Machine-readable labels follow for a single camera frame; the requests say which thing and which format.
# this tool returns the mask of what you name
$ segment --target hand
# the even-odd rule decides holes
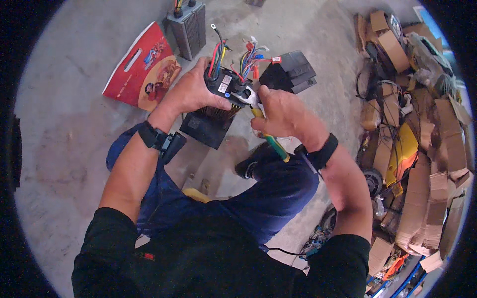
[[[204,72],[210,58],[200,57],[193,69],[182,76],[177,84],[167,93],[158,108],[167,106],[176,116],[188,113],[205,106],[212,106],[222,110],[230,110],[228,100],[212,94],[204,82]]]
[[[308,152],[323,147],[330,133],[323,121],[308,111],[298,96],[282,90],[269,90],[266,86],[260,86],[258,95],[267,118],[253,118],[250,121],[253,129],[273,136],[294,136]]]

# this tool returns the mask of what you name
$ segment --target concrete floor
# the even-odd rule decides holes
[[[361,65],[354,48],[351,14],[336,0],[268,0],[263,8],[236,0],[210,0],[207,24],[220,28],[237,61],[242,38],[255,36],[272,56],[302,50],[317,72],[316,86],[299,97],[314,110],[354,155],[361,129],[360,101],[354,80]],[[108,178],[104,159],[124,130],[146,113],[101,96],[114,67],[136,36],[165,16],[172,1],[71,0],[53,16],[29,57],[17,96],[21,119],[23,166],[16,204],[23,230],[46,277],[62,297],[72,297],[74,257],[98,206]],[[207,25],[210,55],[216,34]],[[184,71],[195,62],[179,59]],[[236,162],[262,142],[241,111],[226,140],[215,151],[190,139],[166,168],[181,186],[189,173],[211,181],[213,197],[236,195],[251,181],[233,175]],[[178,119],[173,130],[178,130]],[[292,151],[296,141],[287,147]],[[312,201],[270,242],[297,251],[318,224],[329,198],[321,184]],[[286,264],[305,266],[281,252],[270,255]]]

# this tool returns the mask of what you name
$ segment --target red wire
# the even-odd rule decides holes
[[[209,78],[210,78],[211,75],[212,75],[212,66],[213,66],[213,63],[214,63],[214,61],[215,61],[215,55],[216,55],[216,53],[217,53],[217,49],[218,49],[218,46],[219,46],[219,45],[220,45],[220,42],[217,43],[217,45],[215,46],[214,54],[212,55],[212,61],[210,62],[210,68],[209,68],[209,73],[208,73]]]
[[[244,81],[242,76],[234,69],[234,67],[232,66],[233,64],[230,65],[230,68],[239,76],[239,78],[242,80],[242,82]]]

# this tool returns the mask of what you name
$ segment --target right hand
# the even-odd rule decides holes
[[[294,136],[308,152],[321,149],[329,136],[321,119],[305,108],[298,96],[260,86],[258,95],[265,110],[266,119],[253,118],[253,129],[277,137]]]

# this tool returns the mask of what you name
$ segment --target label sticker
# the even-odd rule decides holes
[[[226,76],[224,77],[224,79],[222,80],[222,83],[225,83],[225,84],[228,85],[228,84],[230,84],[230,81],[231,81],[231,80],[232,80],[232,77],[229,76],[229,75],[226,75]]]
[[[227,91],[227,87],[228,87],[227,84],[222,83],[222,84],[220,84],[220,86],[218,88],[218,91],[222,92],[222,93],[225,93],[225,91]]]

